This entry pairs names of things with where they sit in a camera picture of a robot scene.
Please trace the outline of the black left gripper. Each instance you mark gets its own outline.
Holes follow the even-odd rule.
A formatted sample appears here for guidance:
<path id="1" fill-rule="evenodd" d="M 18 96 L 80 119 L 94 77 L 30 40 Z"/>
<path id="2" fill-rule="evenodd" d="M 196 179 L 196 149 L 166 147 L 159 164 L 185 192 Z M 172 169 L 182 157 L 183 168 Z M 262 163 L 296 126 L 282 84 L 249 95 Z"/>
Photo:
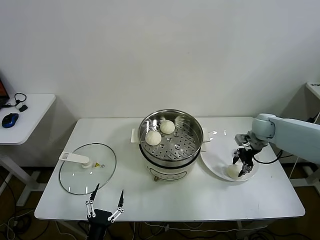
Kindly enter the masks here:
<path id="1" fill-rule="evenodd" d="M 89 200 L 85 202 L 87 210 L 87 221 L 89 223 L 89 230 L 87 233 L 87 240 L 103 240 L 107 232 L 107 228 L 111 225 L 111 222 L 115 222 L 116 219 L 124 213 L 124 189 L 121 191 L 121 195 L 118 201 L 117 209 L 115 212 L 95 209 L 94 200 L 97 195 L 100 184 L 98 183 L 91 193 Z"/>

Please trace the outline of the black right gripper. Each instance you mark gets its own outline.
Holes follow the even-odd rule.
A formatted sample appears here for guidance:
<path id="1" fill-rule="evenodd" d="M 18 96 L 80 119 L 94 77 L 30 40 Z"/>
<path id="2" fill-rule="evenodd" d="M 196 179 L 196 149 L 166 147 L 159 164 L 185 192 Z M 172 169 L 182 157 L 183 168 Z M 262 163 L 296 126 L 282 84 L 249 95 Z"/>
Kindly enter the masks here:
<path id="1" fill-rule="evenodd" d="M 233 153 L 233 159 L 232 159 L 232 164 L 235 165 L 237 162 L 242 163 L 241 170 L 238 174 L 238 177 L 242 177 L 245 174 L 248 174 L 252 171 L 254 167 L 254 156 L 255 156 L 255 151 L 250 149 L 246 150 L 245 148 L 238 148 L 234 153 Z"/>

